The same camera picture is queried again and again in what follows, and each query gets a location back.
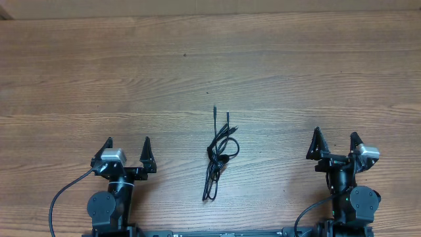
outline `wood grain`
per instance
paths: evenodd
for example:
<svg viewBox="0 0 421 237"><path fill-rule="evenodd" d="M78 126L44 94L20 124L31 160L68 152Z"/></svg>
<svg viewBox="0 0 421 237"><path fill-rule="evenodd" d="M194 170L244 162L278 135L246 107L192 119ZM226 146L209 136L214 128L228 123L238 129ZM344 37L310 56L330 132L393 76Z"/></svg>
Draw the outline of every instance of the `wood grain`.
<svg viewBox="0 0 421 237"><path fill-rule="evenodd" d="M193 14L418 11L421 0L0 0L15 20Z"/></svg>
<svg viewBox="0 0 421 237"><path fill-rule="evenodd" d="M382 152L357 175L383 197L376 235L417 236L420 30L416 11L2 21L0 235L48 236L51 199L108 136L129 165L151 137L158 173L136 184L132 211L146 230L291 226L328 195L305 159L321 126L335 153L352 131ZM213 105L241 151L203 203ZM66 191L57 236L89 232L86 203L106 187L89 176Z"/></svg>

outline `black wire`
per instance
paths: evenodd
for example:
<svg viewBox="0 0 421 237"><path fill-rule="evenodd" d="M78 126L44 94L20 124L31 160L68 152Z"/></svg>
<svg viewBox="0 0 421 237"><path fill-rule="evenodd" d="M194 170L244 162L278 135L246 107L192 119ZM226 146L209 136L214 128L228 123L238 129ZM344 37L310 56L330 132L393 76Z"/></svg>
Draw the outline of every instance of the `black wire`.
<svg viewBox="0 0 421 237"><path fill-rule="evenodd" d="M208 198L215 200L216 194L218 193L218 181L221 175L221 170L224 168L225 164L230 160L230 158L235 157L239 153L239 144L237 140L230 137L230 135L237 130L237 127L230 128L229 112L227 112L227 123L219 130L218 133L216 132L216 107L214 107L213 117L215 137L207 149L209 164L206 171L205 188L203 189L202 201L205 201ZM233 141L237 146L237 151L234 154L222 154L228 144L228 141ZM214 195L211 196L212 185L214 182L215 192Z"/></svg>
<svg viewBox="0 0 421 237"><path fill-rule="evenodd" d="M353 169L353 179L351 180L351 185L355 184L355 174L357 173L357 158L354 157L353 159L354 163L354 169Z"/></svg>
<svg viewBox="0 0 421 237"><path fill-rule="evenodd" d="M315 207L317 207L317 206L319 206L319 205L322 205L323 203L326 203L327 201L330 201L330 200L332 200L333 198L336 198L336 197L339 197L340 195L342 195L342 194L344 194L344 192L340 192L340 193L338 193L338 194L335 194L335 195L332 195L332 196L330 196L330 197L328 197L328 198L326 198L326 199L323 199L322 201L319 201L319 202L317 202L317 203L315 203L315 204L313 204L313 205L311 205L310 207L307 207L299 216L298 216L298 218L297 218L297 220L295 221L295 224L294 224L294 233L295 233L295 237L299 237L299 235L298 235L298 231L297 231L297 225L298 225L298 222L300 221L300 219L301 219L301 217L303 217L304 215L305 215L305 213L307 213L307 212L309 212L311 209L313 209L313 208L315 208Z"/></svg>
<svg viewBox="0 0 421 237"><path fill-rule="evenodd" d="M66 189L68 189L71 185L81 181L81 179L85 178L86 176L88 176L91 172L92 172L93 168L88 170L84 175L82 175L81 177L75 179L75 181L67 184L64 188L62 188L53 198L51 205L50 205L50 212L48 214L48 224L50 226L50 233L52 237L55 237L54 234L54 229L53 229L53 207L54 207L54 203L57 200L57 198L60 196L61 193L63 193Z"/></svg>

